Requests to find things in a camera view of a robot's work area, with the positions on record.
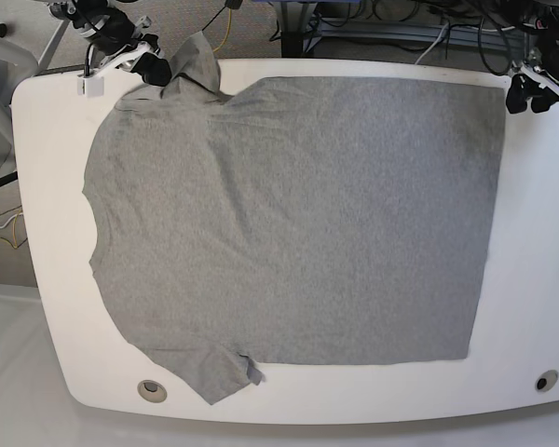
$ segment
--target gray chair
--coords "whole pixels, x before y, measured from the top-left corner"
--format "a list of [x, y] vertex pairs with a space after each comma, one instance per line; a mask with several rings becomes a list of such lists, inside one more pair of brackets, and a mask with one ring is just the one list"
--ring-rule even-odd
[[48, 68], [68, 23], [68, 20], [60, 22], [39, 61], [30, 51], [0, 37], [0, 176], [15, 169], [10, 115], [12, 94], [24, 79]]

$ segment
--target gray carpet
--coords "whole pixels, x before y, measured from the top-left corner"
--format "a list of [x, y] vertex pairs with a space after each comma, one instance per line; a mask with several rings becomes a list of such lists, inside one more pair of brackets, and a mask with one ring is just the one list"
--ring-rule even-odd
[[[116, 3], [132, 21], [147, 15], [153, 21], [149, 33], [157, 34], [168, 56], [173, 55], [190, 34], [200, 30], [223, 4], [222, 0], [141, 0], [133, 4]], [[9, 26], [8, 40], [41, 55], [58, 21], [48, 8], [33, 0], [0, 0], [0, 22]], [[207, 30], [212, 45], [221, 42], [225, 34], [227, 15], [222, 14]], [[232, 30], [220, 58], [277, 58], [280, 43], [269, 43], [276, 29], [275, 12], [267, 3], [245, 1], [233, 14]], [[72, 26], [52, 61], [50, 68], [78, 65], [83, 62], [87, 42]]]

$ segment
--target gray t-shirt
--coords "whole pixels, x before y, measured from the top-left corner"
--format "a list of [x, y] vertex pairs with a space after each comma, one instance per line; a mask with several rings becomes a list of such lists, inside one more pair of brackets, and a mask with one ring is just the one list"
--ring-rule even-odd
[[464, 359], [504, 136], [503, 91], [269, 78], [230, 98], [202, 34], [166, 88], [121, 99], [85, 194], [125, 339], [213, 404], [252, 362]]

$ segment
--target white table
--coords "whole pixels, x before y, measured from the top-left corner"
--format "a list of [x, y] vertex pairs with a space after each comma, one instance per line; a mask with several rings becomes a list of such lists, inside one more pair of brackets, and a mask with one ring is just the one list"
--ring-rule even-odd
[[[380, 62], [222, 61], [222, 89], [270, 76], [377, 76], [505, 88], [507, 79]], [[535, 383], [559, 372], [559, 104], [508, 116], [484, 284], [467, 359], [391, 366], [263, 364], [266, 381], [210, 406], [122, 338], [91, 275], [97, 231], [82, 195], [93, 136], [140, 84], [120, 71], [106, 95], [76, 94], [76, 74], [25, 81], [13, 101], [20, 193], [37, 283], [71, 394], [98, 408], [187, 419], [345, 424], [445, 417], [559, 400]], [[143, 400], [142, 380], [168, 391]]]

